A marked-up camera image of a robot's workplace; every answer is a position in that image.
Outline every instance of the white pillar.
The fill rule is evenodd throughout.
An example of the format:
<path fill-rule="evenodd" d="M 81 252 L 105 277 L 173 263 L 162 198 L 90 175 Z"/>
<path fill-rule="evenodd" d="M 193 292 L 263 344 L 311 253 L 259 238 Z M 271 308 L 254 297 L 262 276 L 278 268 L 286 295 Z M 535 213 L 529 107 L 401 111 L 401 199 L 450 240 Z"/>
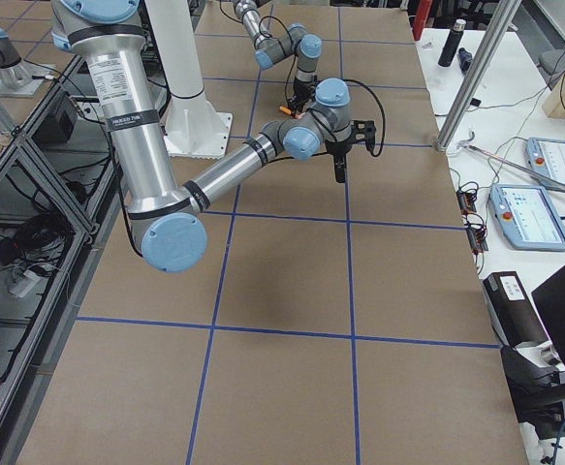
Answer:
<path fill-rule="evenodd" d="M 217 113 L 204 94 L 187 0 L 145 1 L 173 93 L 166 121 L 168 152 L 171 156 L 221 158 L 226 153 L 233 116 Z"/>

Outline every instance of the black bottle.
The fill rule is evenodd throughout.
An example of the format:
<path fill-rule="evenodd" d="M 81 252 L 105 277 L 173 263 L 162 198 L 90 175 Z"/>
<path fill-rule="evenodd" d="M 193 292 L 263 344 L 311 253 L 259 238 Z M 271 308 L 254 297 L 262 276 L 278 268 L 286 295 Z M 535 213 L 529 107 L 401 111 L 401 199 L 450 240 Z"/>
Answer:
<path fill-rule="evenodd" d="M 452 64 L 455 59 L 458 44 L 460 44 L 460 39 L 463 37 L 464 30 L 465 20 L 457 19 L 455 21 L 455 25 L 450 30 L 450 34 L 448 34 L 448 39 L 446 39 L 444 49 L 441 51 L 441 56 L 437 62 L 439 66 L 450 66 Z"/>

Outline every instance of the brown table surface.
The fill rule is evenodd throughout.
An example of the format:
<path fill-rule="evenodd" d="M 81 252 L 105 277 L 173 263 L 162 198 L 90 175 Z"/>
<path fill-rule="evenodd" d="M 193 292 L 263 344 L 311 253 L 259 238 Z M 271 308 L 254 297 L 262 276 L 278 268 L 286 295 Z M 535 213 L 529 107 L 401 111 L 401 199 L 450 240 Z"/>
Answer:
<path fill-rule="evenodd" d="M 0 27 L 7 31 L 19 54 L 24 59 L 51 64 L 56 70 L 64 71 L 73 56 L 53 45 L 50 19 L 49 2 L 0 0 Z M 21 125 L 43 100 L 50 86 L 49 82 L 44 82 L 30 98 L 0 97 L 0 103 Z M 0 145 L 6 146 L 10 140 L 11 137 L 3 135 L 0 128 Z"/>
<path fill-rule="evenodd" d="M 197 45 L 237 146 L 282 117 L 290 62 L 259 72 L 217 7 Z M 406 14 L 262 10 L 324 40 L 320 78 L 374 89 L 383 155 L 354 148 L 347 186 L 330 157 L 259 171 L 201 216 L 183 274 L 118 222 L 18 464 L 527 463 Z M 211 162 L 173 163 L 184 182 Z"/>

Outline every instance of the monitor stand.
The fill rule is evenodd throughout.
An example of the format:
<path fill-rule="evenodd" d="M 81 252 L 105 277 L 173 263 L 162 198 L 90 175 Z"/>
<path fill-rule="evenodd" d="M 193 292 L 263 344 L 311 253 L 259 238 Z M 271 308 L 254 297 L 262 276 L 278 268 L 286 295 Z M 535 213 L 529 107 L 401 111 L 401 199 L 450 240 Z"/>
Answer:
<path fill-rule="evenodd" d="M 533 424 L 539 439 L 555 438 L 565 417 L 565 400 L 533 409 L 518 408 L 518 400 L 565 384 L 565 373 L 554 367 L 536 366 L 511 348 L 502 348 L 501 355 L 518 422 Z"/>

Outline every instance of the white table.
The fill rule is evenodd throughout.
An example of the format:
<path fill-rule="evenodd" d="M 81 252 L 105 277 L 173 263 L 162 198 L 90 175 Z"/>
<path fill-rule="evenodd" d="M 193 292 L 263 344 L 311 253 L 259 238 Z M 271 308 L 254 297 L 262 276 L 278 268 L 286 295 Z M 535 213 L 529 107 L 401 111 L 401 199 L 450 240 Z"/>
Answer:
<path fill-rule="evenodd" d="M 465 31 L 460 47 L 465 47 L 475 55 L 483 34 L 482 31 Z M 463 74 L 458 67 L 456 57 L 450 68 L 443 68 L 437 64 L 447 36 L 448 30 L 445 29 L 425 29 L 422 38 L 417 42 L 426 86 L 437 115 L 449 111 L 463 82 Z M 513 104 L 531 97 L 544 86 L 545 82 L 517 35 L 509 32 L 495 52 L 475 97 L 482 101 L 482 107 Z M 540 99 L 535 97 L 515 107 L 477 109 L 465 114 L 447 152 L 450 167 L 460 173 L 461 184 L 476 181 L 480 186 L 489 186 L 493 178 L 493 171 L 489 168 L 485 157 L 470 151 L 456 151 L 456 143 L 459 140 L 469 139 L 470 130 L 476 135 L 474 144 L 491 152 L 516 135 L 526 139 L 541 137 L 565 140 L 565 120 L 549 119 L 543 113 L 542 104 L 548 94 L 549 91 L 546 89 L 538 94 Z M 437 117 L 437 124 L 441 127 L 444 120 L 445 117 Z M 509 145 L 510 143 L 500 150 L 500 155 L 506 153 Z M 527 166 L 525 141 L 516 139 L 507 158 L 519 165 Z M 458 182 L 454 173 L 453 181 L 455 185 Z M 500 171 L 500 183 L 536 184 L 531 176 L 508 166 L 504 166 Z M 488 252 L 484 253 L 485 264 L 480 277 L 484 279 L 495 271 L 514 270 L 525 289 L 531 293 L 565 264 L 565 252 L 528 252 L 512 249 L 502 235 L 496 219 L 492 215 L 488 217 L 486 207 L 488 193 L 489 189 L 482 189 L 476 202 L 480 214 L 487 220 L 488 227 Z M 564 216 L 565 194 L 551 192 L 550 196 L 557 211 Z M 542 442 L 547 455 L 552 454 L 550 442 Z M 564 449 L 558 454 L 558 463 L 565 465 L 565 439 L 561 444 Z M 530 460 L 530 463 L 537 465 L 540 462 Z"/>

